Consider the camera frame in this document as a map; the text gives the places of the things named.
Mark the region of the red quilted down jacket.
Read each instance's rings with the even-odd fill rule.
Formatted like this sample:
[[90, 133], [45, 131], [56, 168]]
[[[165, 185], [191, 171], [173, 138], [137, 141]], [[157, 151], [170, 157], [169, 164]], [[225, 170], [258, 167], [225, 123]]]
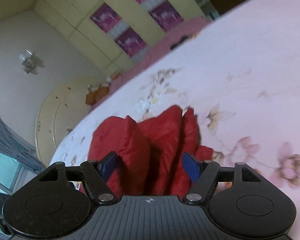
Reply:
[[107, 181], [117, 198], [177, 195], [192, 186], [182, 167], [182, 154], [210, 160], [213, 149], [199, 143], [194, 110], [171, 106], [159, 116], [136, 122], [130, 116], [111, 116], [93, 133], [88, 159], [99, 161], [116, 152], [117, 168]]

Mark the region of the cream round headboard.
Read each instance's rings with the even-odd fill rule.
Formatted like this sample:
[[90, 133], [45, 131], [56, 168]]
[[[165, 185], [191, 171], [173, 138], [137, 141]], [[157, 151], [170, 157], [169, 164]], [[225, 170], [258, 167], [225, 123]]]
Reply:
[[48, 166], [62, 140], [88, 114], [85, 104], [90, 80], [78, 79], [53, 90], [42, 104], [35, 129], [38, 158]]

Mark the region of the window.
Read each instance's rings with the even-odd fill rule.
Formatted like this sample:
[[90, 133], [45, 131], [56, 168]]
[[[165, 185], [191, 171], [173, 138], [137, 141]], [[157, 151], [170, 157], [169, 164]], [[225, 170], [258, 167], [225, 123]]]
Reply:
[[23, 171], [16, 160], [0, 153], [0, 192], [10, 194], [15, 191]]

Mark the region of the grey blue curtain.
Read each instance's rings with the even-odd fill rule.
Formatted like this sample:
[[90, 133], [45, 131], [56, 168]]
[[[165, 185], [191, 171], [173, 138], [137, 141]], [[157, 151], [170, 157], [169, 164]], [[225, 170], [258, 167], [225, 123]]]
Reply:
[[43, 163], [35, 158], [31, 151], [25, 149], [14, 138], [13, 133], [8, 129], [0, 118], [0, 153], [11, 157], [27, 170], [40, 173], [45, 168]]

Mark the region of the lower left purple poster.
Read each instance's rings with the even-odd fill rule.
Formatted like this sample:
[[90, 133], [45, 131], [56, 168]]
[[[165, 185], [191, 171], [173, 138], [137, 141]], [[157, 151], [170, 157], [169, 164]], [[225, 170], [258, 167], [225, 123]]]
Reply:
[[115, 43], [129, 56], [134, 57], [147, 47], [147, 43], [132, 29], [128, 28], [116, 40]]

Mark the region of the dark garment on bed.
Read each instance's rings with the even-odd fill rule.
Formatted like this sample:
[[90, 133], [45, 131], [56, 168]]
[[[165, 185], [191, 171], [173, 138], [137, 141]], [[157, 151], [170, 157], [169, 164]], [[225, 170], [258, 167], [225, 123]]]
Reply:
[[174, 44], [172, 44], [170, 46], [170, 50], [175, 50], [175, 48], [179, 47], [180, 45], [182, 45], [183, 43], [191, 40], [191, 39], [194, 39], [197, 37], [197, 34], [192, 34], [192, 35], [185, 35], [185, 36], [182, 36], [180, 38], [180, 40]]

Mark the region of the cream wardrobe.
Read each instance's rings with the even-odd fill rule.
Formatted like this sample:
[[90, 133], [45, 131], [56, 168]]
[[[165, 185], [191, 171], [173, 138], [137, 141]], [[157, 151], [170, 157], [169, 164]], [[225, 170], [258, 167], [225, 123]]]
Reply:
[[38, 0], [34, 9], [108, 76], [183, 24], [209, 22], [195, 0]]

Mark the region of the upper left purple poster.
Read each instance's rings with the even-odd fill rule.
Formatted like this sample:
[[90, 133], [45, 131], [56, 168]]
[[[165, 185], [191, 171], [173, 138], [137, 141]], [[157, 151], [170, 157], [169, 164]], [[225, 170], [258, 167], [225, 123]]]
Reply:
[[130, 26], [106, 3], [103, 3], [91, 16], [92, 20], [105, 34], [117, 39]]

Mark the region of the lower right purple poster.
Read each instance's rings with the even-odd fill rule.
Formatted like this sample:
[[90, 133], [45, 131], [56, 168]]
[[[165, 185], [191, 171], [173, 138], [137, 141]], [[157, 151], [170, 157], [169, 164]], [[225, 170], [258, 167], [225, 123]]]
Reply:
[[149, 14], [164, 32], [170, 31], [184, 21], [169, 1], [162, 2], [152, 9]]

